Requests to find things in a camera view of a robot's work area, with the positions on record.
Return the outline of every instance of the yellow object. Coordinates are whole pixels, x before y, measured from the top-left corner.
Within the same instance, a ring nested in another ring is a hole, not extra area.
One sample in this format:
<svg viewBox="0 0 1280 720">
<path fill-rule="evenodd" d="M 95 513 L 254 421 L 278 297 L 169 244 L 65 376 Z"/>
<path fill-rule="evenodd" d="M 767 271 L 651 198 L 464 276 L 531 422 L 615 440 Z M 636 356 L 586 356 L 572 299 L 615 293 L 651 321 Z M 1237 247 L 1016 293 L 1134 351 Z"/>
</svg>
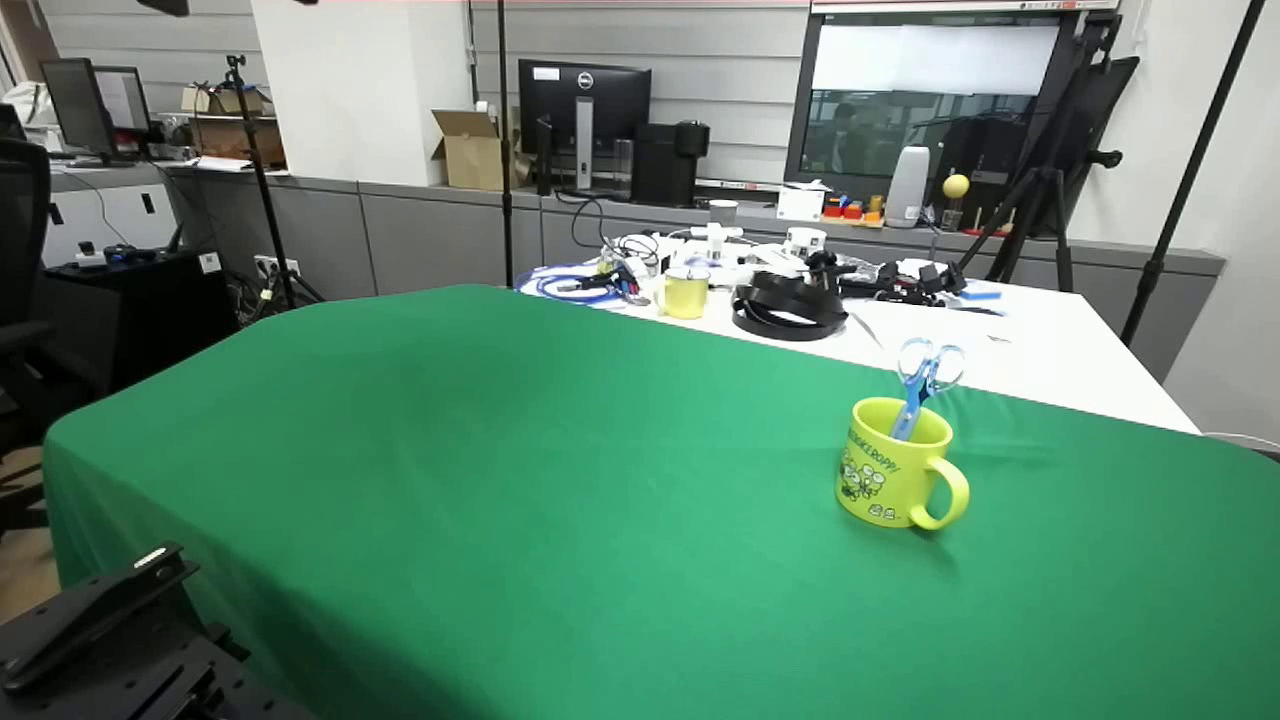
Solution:
<svg viewBox="0 0 1280 720">
<path fill-rule="evenodd" d="M 893 440 L 900 412 L 905 399 L 861 399 L 853 407 L 836 494 L 869 523 L 940 531 L 969 508 L 969 480 L 946 461 L 953 422 L 926 407 L 918 434 Z M 946 480 L 953 493 L 953 508 L 946 517 L 930 513 L 935 480 Z"/>
<path fill-rule="evenodd" d="M 702 321 L 709 306 L 709 279 L 667 276 L 663 279 L 663 316 Z"/>
<path fill-rule="evenodd" d="M 953 172 L 953 175 L 946 180 L 946 194 L 950 194 L 953 202 L 962 202 L 962 198 L 969 194 L 969 175 Z"/>
<path fill-rule="evenodd" d="M 873 194 L 869 212 L 861 214 L 864 229 L 884 229 L 884 194 Z"/>
</svg>

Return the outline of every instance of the black monitor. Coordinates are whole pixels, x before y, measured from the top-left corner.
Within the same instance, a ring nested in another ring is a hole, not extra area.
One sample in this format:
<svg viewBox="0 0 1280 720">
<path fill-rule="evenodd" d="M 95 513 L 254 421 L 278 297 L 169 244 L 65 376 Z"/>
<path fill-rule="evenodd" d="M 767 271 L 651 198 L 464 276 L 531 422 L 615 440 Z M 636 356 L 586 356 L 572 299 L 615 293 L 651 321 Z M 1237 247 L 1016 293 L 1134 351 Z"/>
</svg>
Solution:
<svg viewBox="0 0 1280 720">
<path fill-rule="evenodd" d="M 520 61 L 523 146 L 551 172 L 551 157 L 576 150 L 572 175 L 590 190 L 598 157 L 636 141 L 647 122 L 651 73 L 613 62 Z"/>
<path fill-rule="evenodd" d="M 147 113 L 147 91 L 138 68 L 106 68 L 95 62 L 95 91 L 112 115 L 117 132 L 128 137 L 147 137 L 154 132 L 154 113 Z"/>
<path fill-rule="evenodd" d="M 112 115 L 106 107 L 106 96 L 95 86 L 93 61 L 47 61 L 43 86 L 56 113 L 56 122 L 65 128 L 65 145 L 112 161 L 117 157 L 117 132 Z"/>
</svg>

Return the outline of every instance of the white wall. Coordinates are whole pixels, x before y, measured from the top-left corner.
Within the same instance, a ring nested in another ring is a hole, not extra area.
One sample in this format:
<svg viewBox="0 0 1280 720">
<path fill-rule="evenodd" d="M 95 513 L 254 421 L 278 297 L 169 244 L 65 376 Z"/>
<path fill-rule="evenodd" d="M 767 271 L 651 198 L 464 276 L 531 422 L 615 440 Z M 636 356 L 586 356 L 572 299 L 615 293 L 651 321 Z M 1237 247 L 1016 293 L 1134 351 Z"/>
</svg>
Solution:
<svg viewBox="0 0 1280 720">
<path fill-rule="evenodd" d="M 1204 433 L 1252 434 L 1280 447 L 1280 2 L 1268 2 L 1260 35 L 1233 91 L 1176 244 L 1199 244 L 1227 257 L 1180 365 L 1167 376 L 1173 394 Z"/>
<path fill-rule="evenodd" d="M 1121 168 L 1098 168 L 1071 214 L 1076 244 L 1151 247 L 1176 180 L 1193 157 L 1220 68 L 1233 52 L 1246 0 L 1129 0 L 1118 56 L 1141 56 L 1141 73 L 1118 102 L 1105 146 Z M 1176 247 L 1218 251 L 1218 212 L 1183 214 Z"/>
<path fill-rule="evenodd" d="M 248 61 L 248 85 L 264 85 L 248 0 L 191 0 L 191 14 L 161 14 L 138 0 L 42 0 L 42 9 L 60 56 L 138 68 L 154 113 L 175 113 L 190 85 L 222 85 L 227 52 Z"/>
<path fill-rule="evenodd" d="M 459 0 L 254 0 L 298 175 L 435 185 L 431 107 L 468 107 Z"/>
</svg>

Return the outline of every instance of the desk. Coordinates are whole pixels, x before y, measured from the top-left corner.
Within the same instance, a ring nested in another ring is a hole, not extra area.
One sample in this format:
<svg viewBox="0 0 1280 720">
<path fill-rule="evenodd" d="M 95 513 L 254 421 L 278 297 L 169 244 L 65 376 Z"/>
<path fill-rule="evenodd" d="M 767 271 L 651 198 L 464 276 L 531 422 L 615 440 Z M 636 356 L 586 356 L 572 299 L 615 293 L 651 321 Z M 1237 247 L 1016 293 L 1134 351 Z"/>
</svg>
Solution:
<svg viewBox="0 0 1280 720">
<path fill-rule="evenodd" d="M 740 334 L 789 351 L 827 356 L 845 365 L 897 367 L 900 342 L 914 334 L 953 341 L 965 349 L 969 386 L 1006 393 L 1037 404 L 1118 414 L 1134 422 L 1195 433 L 1183 407 L 1151 381 L 1151 371 L 1118 341 L 1084 297 L 991 285 L 1006 293 L 1006 316 L 972 316 L 953 306 L 850 299 L 850 324 L 812 342 L 764 341 L 731 324 L 729 293 L 714 293 L 709 316 L 667 321 L 658 306 L 605 302 L 607 313 L 663 321 L 695 331 Z"/>
<path fill-rule="evenodd" d="M 1273 716 L 1280 468 L 956 386 L 950 537 L 836 508 L 893 371 L 453 287 L 53 428 L 65 579 L 157 540 L 324 716 Z"/>
</svg>

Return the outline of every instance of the table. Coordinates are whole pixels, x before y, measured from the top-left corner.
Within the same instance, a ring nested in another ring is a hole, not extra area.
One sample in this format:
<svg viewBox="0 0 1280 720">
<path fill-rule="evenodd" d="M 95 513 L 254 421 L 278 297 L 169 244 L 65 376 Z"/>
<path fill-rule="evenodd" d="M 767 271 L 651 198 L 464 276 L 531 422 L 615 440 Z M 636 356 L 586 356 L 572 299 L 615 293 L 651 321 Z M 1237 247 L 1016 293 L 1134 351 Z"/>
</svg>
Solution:
<svg viewBox="0 0 1280 720">
<path fill-rule="evenodd" d="M 956 386 L 972 513 L 839 513 L 893 371 L 453 287 L 306 306 L 47 434 L 65 579 L 175 540 L 324 716 L 1273 716 L 1280 473 Z"/>
<path fill-rule="evenodd" d="M 1199 433 L 1084 297 L 1016 285 L 991 287 L 1006 293 L 1006 316 L 850 299 L 850 324 L 812 342 L 740 331 L 731 324 L 731 293 L 714 293 L 709 316 L 694 324 L 623 299 L 602 306 L 873 367 L 897 367 L 905 341 L 933 334 L 965 349 L 969 365 L 962 384 L 969 386 Z"/>
</svg>

